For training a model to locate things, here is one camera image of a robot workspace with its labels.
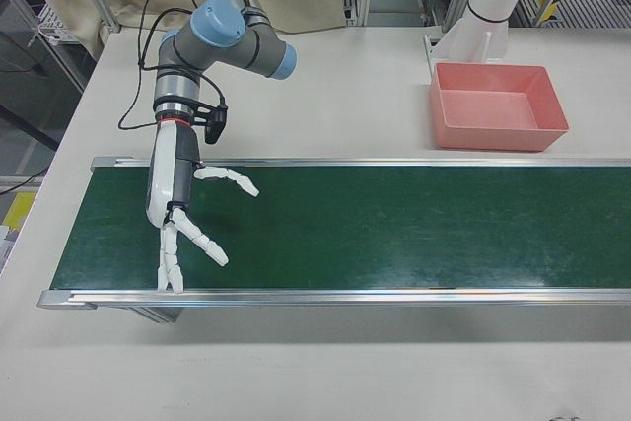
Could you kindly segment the white grey robot hand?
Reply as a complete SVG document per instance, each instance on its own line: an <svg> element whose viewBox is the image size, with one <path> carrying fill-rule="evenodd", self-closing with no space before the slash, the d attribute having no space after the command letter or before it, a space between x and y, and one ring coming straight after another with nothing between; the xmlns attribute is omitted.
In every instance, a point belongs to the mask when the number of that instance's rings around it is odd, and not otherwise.
<svg viewBox="0 0 631 421"><path fill-rule="evenodd" d="M259 190L251 180L234 170L202 164L197 135L192 126L181 119L161 120L152 153L146 215L149 222L160 230L158 289L184 291L184 280L177 258L177 236L184 235L217 264L229 262L222 248L187 215L192 181L197 179L228 179L243 191L257 196Z"/></svg>

